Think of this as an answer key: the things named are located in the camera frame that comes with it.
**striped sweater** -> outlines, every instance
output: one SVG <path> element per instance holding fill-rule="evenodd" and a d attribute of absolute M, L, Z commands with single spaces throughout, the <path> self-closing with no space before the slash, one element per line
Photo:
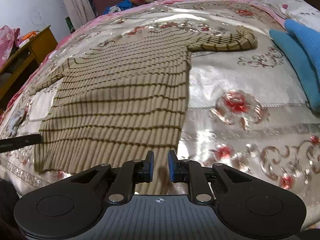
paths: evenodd
<path fill-rule="evenodd" d="M 188 105 L 192 51 L 254 49 L 243 26 L 228 36 L 170 27 L 110 39 L 86 58 L 69 58 L 31 94 L 63 78 L 40 126 L 35 170 L 78 173 L 100 163 L 113 167 L 155 152 L 154 178 L 177 149 Z M 148 194 L 165 193 L 161 181 Z"/>

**white wall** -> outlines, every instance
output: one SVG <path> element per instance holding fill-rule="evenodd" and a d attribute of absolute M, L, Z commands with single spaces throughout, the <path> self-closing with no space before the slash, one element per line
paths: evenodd
<path fill-rule="evenodd" d="M 59 42 L 70 34 L 65 17 L 68 13 L 63 0 L 0 0 L 0 28 L 20 28 L 21 35 L 51 25 Z"/>

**metal screw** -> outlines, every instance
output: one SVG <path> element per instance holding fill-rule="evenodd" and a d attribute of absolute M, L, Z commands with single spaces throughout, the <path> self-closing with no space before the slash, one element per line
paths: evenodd
<path fill-rule="evenodd" d="M 208 194 L 199 194 L 196 199 L 200 202 L 208 202 L 211 200 L 211 196 Z"/>
<path fill-rule="evenodd" d="M 109 200 L 112 202 L 120 202 L 123 199 L 124 196 L 122 196 L 121 194 L 112 194 L 109 196 Z"/>

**bedspread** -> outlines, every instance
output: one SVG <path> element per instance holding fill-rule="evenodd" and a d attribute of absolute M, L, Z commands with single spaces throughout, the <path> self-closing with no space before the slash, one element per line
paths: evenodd
<path fill-rule="evenodd" d="M 189 103 L 178 146 L 179 159 L 203 166 L 223 162 L 260 179 L 291 190 L 307 206 L 304 227 L 320 219 L 320 121 L 306 105 L 306 96 L 292 66 L 270 39 L 270 28 L 283 30 L 269 13 L 250 5 L 251 0 L 177 0 L 154 3 L 113 16 L 102 16 L 83 26 L 25 86 L 5 113 L 0 127 L 7 137 L 9 116 L 26 108 L 18 135 L 37 132 L 47 115 L 61 80 L 28 96 L 68 57 L 86 57 L 89 49 L 120 34 L 142 27 L 183 25 L 193 32 L 228 35 L 236 25 L 251 28 L 258 48 L 238 52 L 195 52 L 189 73 Z M 17 191 L 27 192 L 65 178 L 62 171 L 38 174 L 33 169 L 34 146 L 0 156 L 0 176 L 9 177 Z M 183 194 L 184 184 L 167 180 L 167 167 L 154 182 L 167 194 Z M 147 184 L 136 187 L 148 193 Z"/>

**curtain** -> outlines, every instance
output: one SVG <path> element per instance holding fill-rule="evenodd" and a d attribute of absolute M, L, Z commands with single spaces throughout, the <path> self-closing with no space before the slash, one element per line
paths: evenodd
<path fill-rule="evenodd" d="M 75 29 L 95 18 L 89 0 L 63 0 Z"/>

